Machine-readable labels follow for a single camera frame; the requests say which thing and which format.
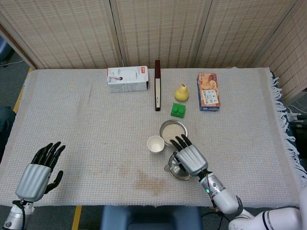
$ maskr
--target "snack box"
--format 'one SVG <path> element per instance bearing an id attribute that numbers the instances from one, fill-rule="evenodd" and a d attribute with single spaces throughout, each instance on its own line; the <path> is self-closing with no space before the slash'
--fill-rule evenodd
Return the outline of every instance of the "snack box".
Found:
<path id="1" fill-rule="evenodd" d="M 219 110 L 221 102 L 216 73 L 199 73 L 197 76 L 197 87 L 200 110 Z"/>
<path id="2" fill-rule="evenodd" d="M 145 91 L 148 87 L 147 66 L 108 68 L 106 83 L 110 92 Z"/>

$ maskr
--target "green block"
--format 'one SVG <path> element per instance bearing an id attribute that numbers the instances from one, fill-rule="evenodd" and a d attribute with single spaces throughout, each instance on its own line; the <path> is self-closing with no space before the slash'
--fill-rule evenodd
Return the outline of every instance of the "green block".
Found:
<path id="1" fill-rule="evenodd" d="M 185 112 L 186 112 L 186 106 L 185 105 L 173 103 L 171 116 L 183 118 Z"/>

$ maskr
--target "metal bowl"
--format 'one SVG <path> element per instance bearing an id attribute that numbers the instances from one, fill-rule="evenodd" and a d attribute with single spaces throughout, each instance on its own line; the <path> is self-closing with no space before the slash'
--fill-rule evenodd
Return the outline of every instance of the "metal bowl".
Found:
<path id="1" fill-rule="evenodd" d="M 187 128 L 184 126 L 183 123 L 181 123 L 180 121 L 177 121 L 177 120 L 167 120 L 167 121 L 164 121 L 162 123 L 162 125 L 160 126 L 159 128 L 159 136 L 163 138 L 162 136 L 162 133 L 163 133 L 163 130 L 165 129 L 166 126 L 169 126 L 169 125 L 173 125 L 173 124 L 176 124 L 176 125 L 179 125 L 183 128 L 183 131 L 184 131 L 184 135 L 186 135 L 186 137 L 188 137 L 188 131 L 187 131 Z M 168 143 L 164 138 L 163 138 L 165 144 L 167 146 L 174 146 L 172 143 Z"/>
<path id="2" fill-rule="evenodd" d="M 165 166 L 164 170 L 168 171 L 174 178 L 180 180 L 180 181 L 188 181 L 190 180 L 193 176 L 188 174 L 186 171 L 183 171 L 180 167 L 178 161 L 174 157 L 174 153 L 170 155 L 168 159 L 168 163 Z"/>

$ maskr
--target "cup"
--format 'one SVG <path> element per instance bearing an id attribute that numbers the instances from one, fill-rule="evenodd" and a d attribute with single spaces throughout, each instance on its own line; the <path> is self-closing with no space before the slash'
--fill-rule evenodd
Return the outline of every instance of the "cup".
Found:
<path id="1" fill-rule="evenodd" d="M 147 141 L 147 146 L 151 153 L 159 153 L 164 148 L 164 140 L 160 136 L 152 136 Z"/>

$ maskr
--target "robotic arm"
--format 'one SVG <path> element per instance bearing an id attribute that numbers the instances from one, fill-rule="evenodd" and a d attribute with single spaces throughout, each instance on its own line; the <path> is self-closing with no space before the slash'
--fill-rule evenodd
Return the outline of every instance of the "robotic arm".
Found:
<path id="1" fill-rule="evenodd" d="M 236 196 L 235 199 L 214 173 L 208 170 L 207 160 L 190 140 L 183 134 L 181 137 L 176 136 L 178 143 L 170 140 L 177 149 L 173 153 L 174 157 L 182 170 L 199 177 L 216 211 L 235 217 L 228 225 L 229 230 L 307 230 L 307 188 L 300 194 L 301 212 L 289 207 L 262 212 L 254 217 L 243 209 L 240 198 Z"/>
<path id="2" fill-rule="evenodd" d="M 13 201 L 14 205 L 4 223 L 3 230 L 25 230 L 34 213 L 33 203 L 59 185 L 63 171 L 58 172 L 53 183 L 48 184 L 48 181 L 60 154 L 65 149 L 65 145 L 58 148 L 60 144 L 61 142 L 54 145 L 50 143 L 43 147 L 27 165 L 16 190 L 20 200 Z"/>

